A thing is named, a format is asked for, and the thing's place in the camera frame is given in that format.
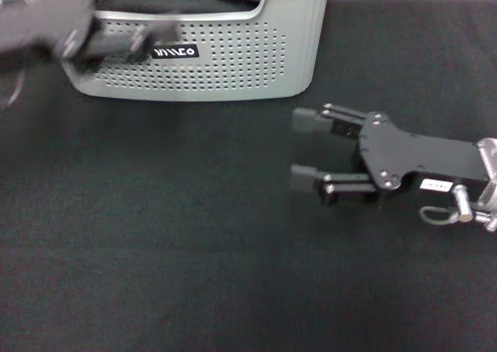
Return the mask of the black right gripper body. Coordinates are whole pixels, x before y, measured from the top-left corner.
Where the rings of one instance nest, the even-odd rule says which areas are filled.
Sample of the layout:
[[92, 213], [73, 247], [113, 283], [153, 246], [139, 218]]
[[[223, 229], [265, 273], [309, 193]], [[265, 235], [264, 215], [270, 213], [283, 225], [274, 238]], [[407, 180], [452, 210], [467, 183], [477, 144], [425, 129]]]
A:
[[359, 148], [372, 180], [388, 193], [449, 194], [463, 185], [475, 202], [488, 185], [475, 144], [403, 131], [384, 113], [367, 114]]

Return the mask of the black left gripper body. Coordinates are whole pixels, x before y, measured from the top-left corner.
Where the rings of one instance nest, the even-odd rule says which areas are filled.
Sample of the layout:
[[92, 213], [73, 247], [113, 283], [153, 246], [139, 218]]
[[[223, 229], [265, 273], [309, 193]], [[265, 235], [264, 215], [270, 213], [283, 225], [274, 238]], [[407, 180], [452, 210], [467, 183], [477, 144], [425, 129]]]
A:
[[35, 0], [0, 6], [0, 64], [93, 59], [97, 0]]

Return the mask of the grey perforated storage box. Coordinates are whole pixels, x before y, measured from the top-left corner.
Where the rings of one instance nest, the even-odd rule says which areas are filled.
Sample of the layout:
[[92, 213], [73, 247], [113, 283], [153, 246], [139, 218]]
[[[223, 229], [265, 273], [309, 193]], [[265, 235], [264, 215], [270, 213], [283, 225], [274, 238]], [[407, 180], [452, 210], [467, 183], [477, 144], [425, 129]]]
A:
[[311, 83], [327, 0], [261, 0], [247, 12], [181, 15], [179, 39], [143, 61], [105, 58], [63, 70], [89, 96], [213, 102], [295, 96]]

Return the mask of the black tablecloth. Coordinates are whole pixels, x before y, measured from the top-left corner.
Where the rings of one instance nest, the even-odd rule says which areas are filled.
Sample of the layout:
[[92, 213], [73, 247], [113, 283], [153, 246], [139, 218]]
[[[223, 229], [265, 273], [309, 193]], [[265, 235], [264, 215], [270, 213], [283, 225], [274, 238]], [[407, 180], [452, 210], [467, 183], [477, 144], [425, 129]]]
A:
[[0, 113], [0, 352], [497, 352], [497, 234], [420, 221], [409, 193], [320, 204], [293, 163], [353, 143], [296, 106], [497, 137], [497, 2], [334, 1], [289, 99], [149, 103], [57, 65]]

